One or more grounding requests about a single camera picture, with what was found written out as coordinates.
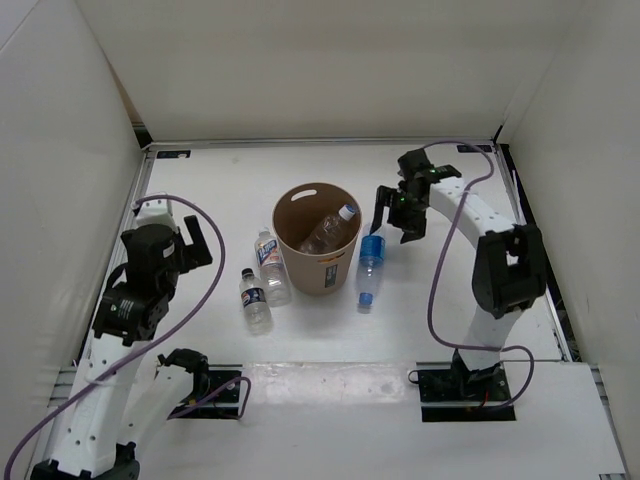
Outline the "clear bottle blue white label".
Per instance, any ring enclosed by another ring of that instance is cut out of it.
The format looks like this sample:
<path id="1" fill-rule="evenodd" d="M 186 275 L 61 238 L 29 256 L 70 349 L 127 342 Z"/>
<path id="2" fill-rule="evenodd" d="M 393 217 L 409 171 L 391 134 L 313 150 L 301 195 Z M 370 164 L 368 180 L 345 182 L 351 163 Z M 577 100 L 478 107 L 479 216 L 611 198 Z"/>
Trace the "clear bottle blue white label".
<path id="1" fill-rule="evenodd" d="M 288 304 L 291 291 L 280 243 L 267 227 L 259 230 L 254 251 L 267 302 L 273 307 Z"/>

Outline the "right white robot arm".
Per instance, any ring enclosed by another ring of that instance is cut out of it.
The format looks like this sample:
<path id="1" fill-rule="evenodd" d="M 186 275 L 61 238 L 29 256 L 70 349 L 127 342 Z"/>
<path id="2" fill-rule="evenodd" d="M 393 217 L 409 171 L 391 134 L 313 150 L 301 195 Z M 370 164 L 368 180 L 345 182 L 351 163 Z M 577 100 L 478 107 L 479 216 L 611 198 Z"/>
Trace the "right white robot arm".
<path id="1" fill-rule="evenodd" d="M 474 187 L 487 175 L 466 181 L 451 165 L 436 166 L 425 149 L 410 150 L 398 160 L 400 181 L 395 188 L 376 191 L 371 232 L 387 223 L 402 232 L 404 243 L 426 234 L 427 212 L 434 210 L 450 222 L 427 300 L 427 328 L 434 331 L 437 286 L 455 233 L 475 250 L 471 289 L 476 310 L 460 343 L 433 339 L 454 352 L 449 377 L 438 389 L 470 400 L 486 393 L 497 380 L 506 340 L 516 321 L 547 289 L 542 234 L 533 224 L 517 224 L 482 200 Z"/>

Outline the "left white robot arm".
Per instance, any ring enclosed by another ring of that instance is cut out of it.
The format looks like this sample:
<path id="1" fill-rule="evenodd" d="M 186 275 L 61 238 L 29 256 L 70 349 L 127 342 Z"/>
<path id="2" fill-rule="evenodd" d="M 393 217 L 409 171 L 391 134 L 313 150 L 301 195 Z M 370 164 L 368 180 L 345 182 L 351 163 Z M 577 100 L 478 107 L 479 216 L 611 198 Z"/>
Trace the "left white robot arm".
<path id="1" fill-rule="evenodd" d="M 179 276 L 212 262 L 197 217 L 184 222 L 190 243 L 172 223 L 122 233 L 127 260 L 110 274 L 99 302 L 85 384 L 71 398 L 61 443 L 34 466 L 32 478 L 138 478 L 140 443 L 119 437 L 136 372 L 169 311 Z"/>

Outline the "clear unlabelled plastic bottle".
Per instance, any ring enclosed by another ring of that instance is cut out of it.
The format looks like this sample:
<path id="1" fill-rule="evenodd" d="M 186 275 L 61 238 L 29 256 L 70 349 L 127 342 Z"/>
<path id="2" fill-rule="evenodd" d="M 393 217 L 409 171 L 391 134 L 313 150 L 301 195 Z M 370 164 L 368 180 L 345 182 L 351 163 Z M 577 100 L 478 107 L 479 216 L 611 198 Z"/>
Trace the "clear unlabelled plastic bottle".
<path id="1" fill-rule="evenodd" d="M 309 255 L 322 255 L 334 251 L 346 235 L 356 210 L 344 204 L 336 213 L 324 217 L 299 246 L 299 251 Z"/>

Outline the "small Pepsi bottle black cap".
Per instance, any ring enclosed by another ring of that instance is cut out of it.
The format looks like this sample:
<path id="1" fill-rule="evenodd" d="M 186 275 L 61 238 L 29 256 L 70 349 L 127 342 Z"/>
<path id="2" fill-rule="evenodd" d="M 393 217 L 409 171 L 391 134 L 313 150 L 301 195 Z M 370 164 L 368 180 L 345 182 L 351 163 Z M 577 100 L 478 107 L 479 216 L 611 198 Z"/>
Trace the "small Pepsi bottle black cap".
<path id="1" fill-rule="evenodd" d="M 240 299 L 244 318 L 253 335 L 266 335 L 273 327 L 270 307 L 261 280 L 251 268 L 241 271 Z"/>

